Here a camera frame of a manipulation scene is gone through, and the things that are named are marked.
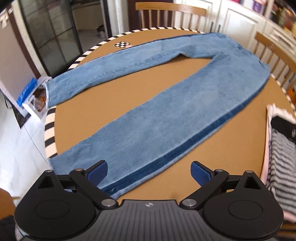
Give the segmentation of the blue denim jeans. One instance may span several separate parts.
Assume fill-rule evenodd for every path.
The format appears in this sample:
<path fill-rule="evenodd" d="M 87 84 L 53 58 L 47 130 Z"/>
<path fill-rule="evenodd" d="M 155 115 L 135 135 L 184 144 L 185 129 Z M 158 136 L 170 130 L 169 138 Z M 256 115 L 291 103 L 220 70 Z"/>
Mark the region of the blue denim jeans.
<path fill-rule="evenodd" d="M 50 159 L 56 174 L 108 165 L 98 187 L 118 198 L 180 160 L 243 110 L 264 88 L 269 67 L 227 35 L 151 41 L 94 59 L 45 84 L 51 108 L 83 90 L 175 57 L 208 58 L 202 69 Z"/>

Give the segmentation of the black white striped folded garment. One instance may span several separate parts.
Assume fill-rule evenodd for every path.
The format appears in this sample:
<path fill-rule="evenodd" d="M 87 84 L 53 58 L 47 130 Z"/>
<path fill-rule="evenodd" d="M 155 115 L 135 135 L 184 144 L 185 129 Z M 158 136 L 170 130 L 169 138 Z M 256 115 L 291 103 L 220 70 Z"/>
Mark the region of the black white striped folded garment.
<path fill-rule="evenodd" d="M 295 118 L 267 105 L 264 161 L 260 179 L 280 204 L 284 219 L 295 223 Z"/>

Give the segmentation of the white box with blue lid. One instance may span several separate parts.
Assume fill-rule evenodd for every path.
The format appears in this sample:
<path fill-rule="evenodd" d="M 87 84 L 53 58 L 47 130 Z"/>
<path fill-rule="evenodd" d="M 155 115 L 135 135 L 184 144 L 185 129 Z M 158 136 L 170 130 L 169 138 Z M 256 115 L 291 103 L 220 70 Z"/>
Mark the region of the white box with blue lid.
<path fill-rule="evenodd" d="M 46 112 L 45 83 L 52 80 L 51 76 L 32 78 L 16 100 L 20 108 L 24 108 L 34 118 L 42 119 Z"/>

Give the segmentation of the wooden chair with sticker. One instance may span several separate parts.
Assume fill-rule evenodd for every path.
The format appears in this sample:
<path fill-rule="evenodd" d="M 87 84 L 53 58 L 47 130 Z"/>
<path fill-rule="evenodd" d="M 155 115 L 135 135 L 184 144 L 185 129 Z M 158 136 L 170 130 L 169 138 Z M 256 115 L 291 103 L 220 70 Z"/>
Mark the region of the wooden chair with sticker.
<path fill-rule="evenodd" d="M 256 32 L 253 54 L 265 62 L 271 75 L 286 90 L 295 87 L 295 57 L 263 33 Z"/>

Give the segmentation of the checkerboard calibration marker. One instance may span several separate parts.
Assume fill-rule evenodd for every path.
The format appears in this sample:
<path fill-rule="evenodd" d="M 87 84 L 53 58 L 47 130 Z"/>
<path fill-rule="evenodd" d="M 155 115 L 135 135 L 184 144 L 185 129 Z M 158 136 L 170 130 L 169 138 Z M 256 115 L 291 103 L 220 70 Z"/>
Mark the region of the checkerboard calibration marker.
<path fill-rule="evenodd" d="M 129 42 L 120 41 L 120 42 L 114 44 L 113 46 L 116 47 L 116 48 L 123 49 L 123 48 L 129 48 L 132 45 Z"/>

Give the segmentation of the white cabinet with drawers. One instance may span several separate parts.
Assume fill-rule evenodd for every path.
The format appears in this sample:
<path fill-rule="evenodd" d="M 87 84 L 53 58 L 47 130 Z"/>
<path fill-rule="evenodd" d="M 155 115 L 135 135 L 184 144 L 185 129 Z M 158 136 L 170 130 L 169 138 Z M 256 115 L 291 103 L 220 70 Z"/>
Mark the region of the white cabinet with drawers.
<path fill-rule="evenodd" d="M 288 53 L 295 56 L 295 39 L 277 24 L 253 10 L 234 1 L 173 1 L 175 4 L 196 6 L 207 10 L 205 17 L 176 14 L 176 27 L 200 32 L 219 32 L 230 36 L 244 48 L 254 50 L 255 34 L 261 32 L 270 37 Z"/>

